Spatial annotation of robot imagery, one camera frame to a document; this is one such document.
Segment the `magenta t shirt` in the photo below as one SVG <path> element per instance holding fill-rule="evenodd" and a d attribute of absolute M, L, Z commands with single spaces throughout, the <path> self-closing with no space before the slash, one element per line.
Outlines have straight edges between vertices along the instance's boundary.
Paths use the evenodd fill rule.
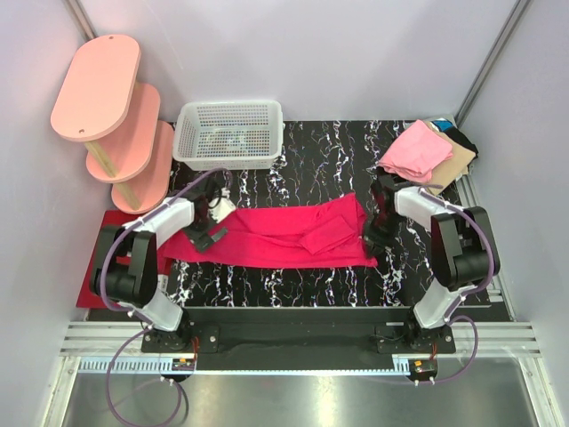
<path fill-rule="evenodd" d="M 181 231 L 157 251 L 173 260 L 267 269 L 375 267 L 361 234 L 365 211 L 355 194 L 321 205 L 241 208 L 222 222 L 227 234 L 200 254 Z"/>

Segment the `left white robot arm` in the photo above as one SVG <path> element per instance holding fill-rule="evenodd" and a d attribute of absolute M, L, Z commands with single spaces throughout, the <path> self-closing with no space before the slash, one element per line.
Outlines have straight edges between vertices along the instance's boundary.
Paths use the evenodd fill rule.
<path fill-rule="evenodd" d="M 213 177 L 192 182 L 152 211 L 101 228 L 94 248 L 90 291 L 107 308 L 124 310 L 147 326 L 147 338 L 181 352 L 197 344 L 188 313 L 159 288 L 158 250 L 181 232 L 198 254 L 227 233 L 220 224 L 236 210 L 229 189 Z"/>

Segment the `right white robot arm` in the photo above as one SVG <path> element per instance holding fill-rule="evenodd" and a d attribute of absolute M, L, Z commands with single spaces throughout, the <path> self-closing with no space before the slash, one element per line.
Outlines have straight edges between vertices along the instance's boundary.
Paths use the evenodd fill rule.
<path fill-rule="evenodd" d="M 414 352 L 430 350 L 451 325 L 451 316 L 471 294 L 485 290 L 501 268 L 487 211 L 454 205 L 419 185 L 385 173 L 371 192 L 378 211 L 364 227 L 365 253 L 376 258 L 393 245 L 401 222 L 410 219 L 430 233 L 433 280 L 410 309 L 396 340 Z"/>

